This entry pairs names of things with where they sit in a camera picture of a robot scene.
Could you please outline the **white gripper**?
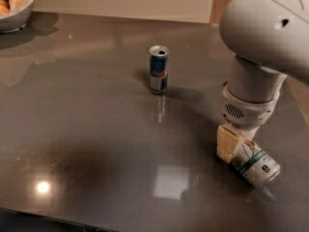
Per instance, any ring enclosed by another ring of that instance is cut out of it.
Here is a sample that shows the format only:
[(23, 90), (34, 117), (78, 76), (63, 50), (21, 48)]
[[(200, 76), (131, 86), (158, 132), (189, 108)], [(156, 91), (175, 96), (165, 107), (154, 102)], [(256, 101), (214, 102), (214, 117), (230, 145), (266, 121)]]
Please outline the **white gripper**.
[(220, 113), (231, 123), (217, 128), (217, 155), (230, 163), (244, 139), (253, 140), (258, 127), (272, 115), (280, 96), (280, 85), (227, 83), (222, 91)]

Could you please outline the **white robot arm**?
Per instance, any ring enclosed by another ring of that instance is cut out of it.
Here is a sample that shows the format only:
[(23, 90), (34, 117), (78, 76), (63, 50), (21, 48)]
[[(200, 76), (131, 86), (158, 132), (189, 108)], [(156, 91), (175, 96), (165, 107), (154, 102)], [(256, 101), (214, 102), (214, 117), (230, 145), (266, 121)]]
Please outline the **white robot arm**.
[(217, 154), (230, 162), (271, 116), (285, 78), (309, 83), (309, 0), (232, 0), (219, 33), (235, 53), (217, 131)]

